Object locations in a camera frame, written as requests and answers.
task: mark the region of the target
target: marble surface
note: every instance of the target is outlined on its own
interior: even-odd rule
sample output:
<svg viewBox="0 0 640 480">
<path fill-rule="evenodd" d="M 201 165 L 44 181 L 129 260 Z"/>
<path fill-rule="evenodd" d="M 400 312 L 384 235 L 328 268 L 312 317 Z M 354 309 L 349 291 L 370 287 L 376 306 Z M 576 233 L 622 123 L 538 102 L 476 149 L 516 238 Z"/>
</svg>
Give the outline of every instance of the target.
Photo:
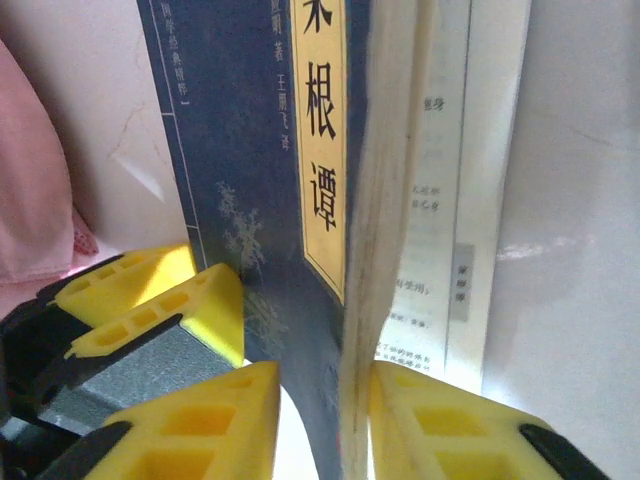
<svg viewBox="0 0 640 480">
<path fill-rule="evenodd" d="M 614 479 L 640 478 L 639 5 L 533 2 L 483 387 Z M 101 240 L 185 240 L 135 1 L 5 0 L 0 35 L 59 129 Z M 313 475 L 285 405 L 280 458 Z"/>
</svg>

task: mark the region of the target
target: book title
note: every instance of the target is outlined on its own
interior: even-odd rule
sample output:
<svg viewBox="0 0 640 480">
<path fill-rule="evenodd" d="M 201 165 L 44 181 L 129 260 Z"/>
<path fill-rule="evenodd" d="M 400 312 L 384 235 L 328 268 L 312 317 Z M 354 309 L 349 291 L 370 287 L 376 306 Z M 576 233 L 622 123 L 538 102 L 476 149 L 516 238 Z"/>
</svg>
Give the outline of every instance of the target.
<svg viewBox="0 0 640 480">
<path fill-rule="evenodd" d="M 304 255 L 344 301 L 346 26 L 340 0 L 291 0 Z"/>
</svg>

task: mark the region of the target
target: pink fabric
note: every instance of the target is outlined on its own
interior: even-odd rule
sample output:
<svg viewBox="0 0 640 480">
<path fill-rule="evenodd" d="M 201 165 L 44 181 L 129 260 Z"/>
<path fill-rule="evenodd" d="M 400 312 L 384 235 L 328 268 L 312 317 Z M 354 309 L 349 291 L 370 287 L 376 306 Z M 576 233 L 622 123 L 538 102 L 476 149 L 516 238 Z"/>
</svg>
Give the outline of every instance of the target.
<svg viewBox="0 0 640 480">
<path fill-rule="evenodd" d="M 0 284 L 64 274 L 73 245 L 62 147 L 29 81 L 0 42 Z"/>
</svg>

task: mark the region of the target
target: book cover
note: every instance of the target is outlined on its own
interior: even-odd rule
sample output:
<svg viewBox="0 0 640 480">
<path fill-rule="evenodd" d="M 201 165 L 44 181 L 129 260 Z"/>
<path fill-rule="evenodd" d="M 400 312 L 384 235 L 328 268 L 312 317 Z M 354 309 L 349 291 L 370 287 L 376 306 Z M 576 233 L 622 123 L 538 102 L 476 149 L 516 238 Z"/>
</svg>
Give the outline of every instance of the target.
<svg viewBox="0 0 640 480">
<path fill-rule="evenodd" d="M 320 478 L 339 478 L 369 1 L 138 5 L 197 265 L 241 275 L 246 357 L 280 362 Z"/>
</svg>

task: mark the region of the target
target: book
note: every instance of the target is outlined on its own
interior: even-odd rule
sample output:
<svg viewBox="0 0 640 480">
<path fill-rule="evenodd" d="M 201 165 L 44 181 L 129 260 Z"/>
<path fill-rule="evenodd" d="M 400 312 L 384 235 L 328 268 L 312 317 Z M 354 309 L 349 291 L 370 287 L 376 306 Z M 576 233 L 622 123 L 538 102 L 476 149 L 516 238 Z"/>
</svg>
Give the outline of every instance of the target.
<svg viewBox="0 0 640 480">
<path fill-rule="evenodd" d="M 246 357 L 280 362 L 320 478 L 339 478 L 370 2 L 138 5 L 196 263 L 240 274 Z"/>
<path fill-rule="evenodd" d="M 526 22 L 489 158 L 500 82 L 467 74 L 505 40 L 496 5 L 436 3 L 138 0 L 196 263 L 240 274 L 247 359 L 280 362 L 321 479 L 364 478 L 374 356 L 481 385 Z"/>
</svg>

